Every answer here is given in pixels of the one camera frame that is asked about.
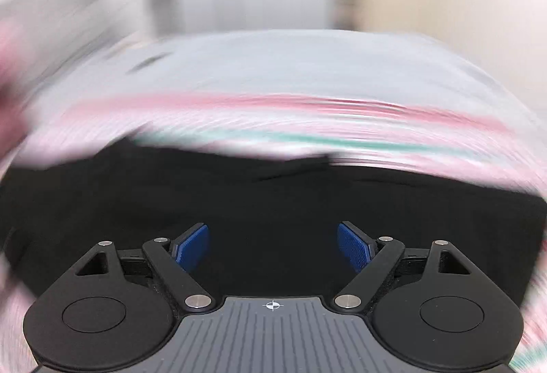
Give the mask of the black pants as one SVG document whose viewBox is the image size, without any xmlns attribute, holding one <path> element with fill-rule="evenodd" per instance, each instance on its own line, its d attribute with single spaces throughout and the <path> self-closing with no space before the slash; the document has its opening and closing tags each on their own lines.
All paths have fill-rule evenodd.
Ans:
<svg viewBox="0 0 547 373">
<path fill-rule="evenodd" d="M 326 156 L 238 158 L 130 138 L 46 169 L 12 166 L 1 183 L 1 248 L 37 295 L 99 241 L 134 249 L 202 222 L 211 245 L 194 278 L 214 297 L 332 297 L 353 274 L 336 245 L 343 221 L 409 247 L 450 241 L 521 303 L 546 203 Z"/>
</svg>

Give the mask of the patterned pink green bedspread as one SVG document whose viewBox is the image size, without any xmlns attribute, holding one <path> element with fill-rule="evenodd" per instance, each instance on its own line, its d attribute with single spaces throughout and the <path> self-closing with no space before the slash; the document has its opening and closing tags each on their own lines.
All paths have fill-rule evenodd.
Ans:
<svg viewBox="0 0 547 373">
<path fill-rule="evenodd" d="M 10 168 L 46 169 L 130 138 L 148 147 L 238 158 L 326 156 L 334 165 L 449 178 L 523 191 L 545 201 L 545 147 L 537 144 L 541 134 L 534 123 L 515 130 L 492 118 L 385 102 L 160 93 L 76 104 L 37 126 Z M 1 368 L 27 372 L 34 359 L 22 335 L 22 317 L 41 294 L 17 277 L 2 248 L 1 254 L 8 274 L 1 289 Z"/>
</svg>

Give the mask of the light grey bed sheet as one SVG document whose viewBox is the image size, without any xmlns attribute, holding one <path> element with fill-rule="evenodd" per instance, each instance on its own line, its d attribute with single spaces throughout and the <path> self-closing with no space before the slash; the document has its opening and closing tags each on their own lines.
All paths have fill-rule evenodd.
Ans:
<svg viewBox="0 0 547 373">
<path fill-rule="evenodd" d="M 430 37 L 275 29 L 183 35 L 90 54 L 34 96 L 41 117 L 110 97 L 159 93 L 304 95 L 534 123 L 516 96 Z"/>
</svg>

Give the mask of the pink pillow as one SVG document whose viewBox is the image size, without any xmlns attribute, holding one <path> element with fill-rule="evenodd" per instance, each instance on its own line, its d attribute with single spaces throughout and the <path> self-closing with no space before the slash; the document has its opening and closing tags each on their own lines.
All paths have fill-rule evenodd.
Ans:
<svg viewBox="0 0 547 373">
<path fill-rule="evenodd" d="M 24 55 L 15 26 L 1 20 L 1 140 L 18 141 L 29 129 L 29 94 L 21 77 Z"/>
</svg>

